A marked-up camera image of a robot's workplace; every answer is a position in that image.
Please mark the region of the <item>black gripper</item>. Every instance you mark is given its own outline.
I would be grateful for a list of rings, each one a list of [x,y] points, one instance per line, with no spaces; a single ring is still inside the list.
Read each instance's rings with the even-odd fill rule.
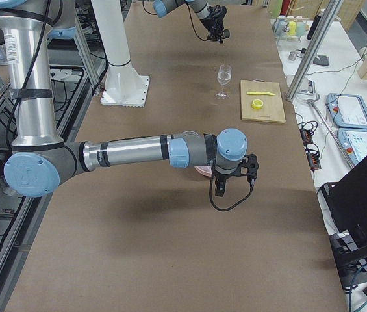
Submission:
[[[230,177],[246,177],[250,185],[257,180],[259,164],[255,154],[247,154],[238,161],[230,161],[219,156],[215,170],[215,196],[223,197],[226,191],[226,180]]]
[[[227,13],[227,8],[220,5],[208,6],[202,13],[204,13],[205,16],[201,18],[201,23],[208,30],[207,40],[210,42],[218,41],[222,44],[222,33],[225,30],[223,19]]]

